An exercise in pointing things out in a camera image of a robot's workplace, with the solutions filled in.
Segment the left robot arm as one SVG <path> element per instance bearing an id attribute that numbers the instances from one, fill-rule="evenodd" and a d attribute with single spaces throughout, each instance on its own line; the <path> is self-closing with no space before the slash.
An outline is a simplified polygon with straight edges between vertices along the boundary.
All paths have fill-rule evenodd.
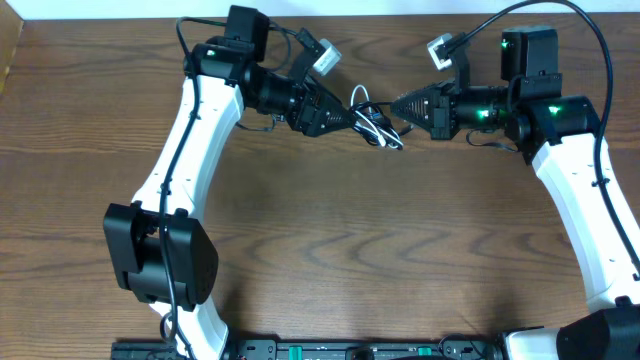
<path id="1" fill-rule="evenodd" d="M 338 49 L 308 30 L 285 30 L 302 50 L 286 74 L 263 61 L 278 25 L 232 6 L 223 34 L 185 46 L 180 108 L 150 175 L 127 205 L 108 207 L 103 230 L 118 285 L 161 317 L 167 359 L 220 359 L 229 329 L 212 298 L 218 253 L 204 208 L 219 158 L 244 112 L 284 121 L 308 137 L 351 128 L 352 113 L 320 78 Z"/>

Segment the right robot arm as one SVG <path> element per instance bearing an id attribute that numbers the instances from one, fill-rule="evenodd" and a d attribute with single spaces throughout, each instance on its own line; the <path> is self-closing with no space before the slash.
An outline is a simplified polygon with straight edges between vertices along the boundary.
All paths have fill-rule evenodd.
<path id="1" fill-rule="evenodd" d="M 502 33 L 498 86 L 470 82 L 462 35 L 427 50 L 453 78 L 393 102 L 395 116 L 435 140 L 461 130 L 502 130 L 551 195 L 578 260 L 588 314 L 558 329 L 502 333 L 484 359 L 635 359 L 639 355 L 639 227 L 598 138 L 598 115 L 583 96 L 565 96 L 558 36 L 548 26 Z"/>

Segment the wooden panel at left edge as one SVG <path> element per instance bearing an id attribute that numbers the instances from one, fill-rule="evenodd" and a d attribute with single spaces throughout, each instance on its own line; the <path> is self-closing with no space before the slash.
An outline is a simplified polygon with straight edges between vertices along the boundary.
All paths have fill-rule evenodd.
<path id="1" fill-rule="evenodd" d="M 0 90 L 4 92 L 19 43 L 24 20 L 6 0 L 1 0 L 0 15 Z"/>

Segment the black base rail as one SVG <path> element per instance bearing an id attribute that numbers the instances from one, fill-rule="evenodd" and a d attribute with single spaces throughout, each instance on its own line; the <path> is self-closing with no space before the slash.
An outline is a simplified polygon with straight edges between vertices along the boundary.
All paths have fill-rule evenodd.
<path id="1" fill-rule="evenodd" d="M 491 343 L 456 336 L 436 342 L 285 342 L 242 339 L 229 342 L 222 360 L 499 360 L 506 356 Z"/>

